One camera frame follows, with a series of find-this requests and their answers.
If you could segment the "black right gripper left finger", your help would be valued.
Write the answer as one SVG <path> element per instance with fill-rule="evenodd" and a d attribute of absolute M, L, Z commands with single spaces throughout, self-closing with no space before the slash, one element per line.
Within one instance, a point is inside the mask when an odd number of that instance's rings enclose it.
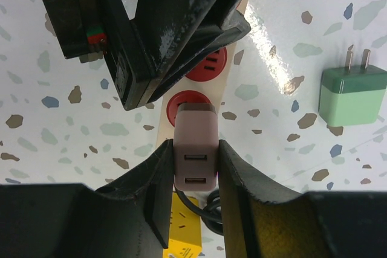
<path fill-rule="evenodd" d="M 161 257 L 168 246 L 173 143 L 92 190 L 83 184 L 1 187 L 2 257 Z"/>

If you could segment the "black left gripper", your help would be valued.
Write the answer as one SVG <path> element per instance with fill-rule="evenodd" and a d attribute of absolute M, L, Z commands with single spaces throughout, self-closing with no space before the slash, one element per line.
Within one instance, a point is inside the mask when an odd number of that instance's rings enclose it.
<path fill-rule="evenodd" d="M 103 57 L 123 104 L 147 104 L 155 77 L 122 0 L 43 0 L 66 59 Z"/>

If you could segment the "beige power strip red sockets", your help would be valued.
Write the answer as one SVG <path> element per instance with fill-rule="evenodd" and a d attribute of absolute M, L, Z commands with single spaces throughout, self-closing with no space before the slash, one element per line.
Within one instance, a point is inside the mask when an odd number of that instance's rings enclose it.
<path fill-rule="evenodd" d="M 157 144 L 172 140 L 179 105 L 183 103 L 210 103 L 218 113 L 236 45 L 230 44 L 207 55 L 187 76 L 177 82 L 163 96 Z M 172 153 L 174 175 L 174 151 Z"/>

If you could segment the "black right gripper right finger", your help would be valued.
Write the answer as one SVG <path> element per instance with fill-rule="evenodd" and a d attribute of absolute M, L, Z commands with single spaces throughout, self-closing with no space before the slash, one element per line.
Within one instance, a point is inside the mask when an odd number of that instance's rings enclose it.
<path fill-rule="evenodd" d="M 218 182 L 227 257 L 385 257 L 386 193 L 298 193 L 226 141 Z"/>

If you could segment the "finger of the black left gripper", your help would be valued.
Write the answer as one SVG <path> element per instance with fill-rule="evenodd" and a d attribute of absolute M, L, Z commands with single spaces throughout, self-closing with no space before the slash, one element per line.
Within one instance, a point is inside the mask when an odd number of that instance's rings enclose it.
<path fill-rule="evenodd" d="M 240 0 L 138 0 L 122 30 L 122 105 L 156 101 L 208 54 L 250 31 Z"/>

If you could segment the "pink brown USB charger plug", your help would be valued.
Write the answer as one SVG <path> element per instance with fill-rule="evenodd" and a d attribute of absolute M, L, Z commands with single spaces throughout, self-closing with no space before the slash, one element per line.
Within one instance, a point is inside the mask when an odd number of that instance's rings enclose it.
<path fill-rule="evenodd" d="M 218 116 L 214 105 L 179 105 L 173 137 L 175 188 L 183 192 L 213 190 L 218 149 Z"/>

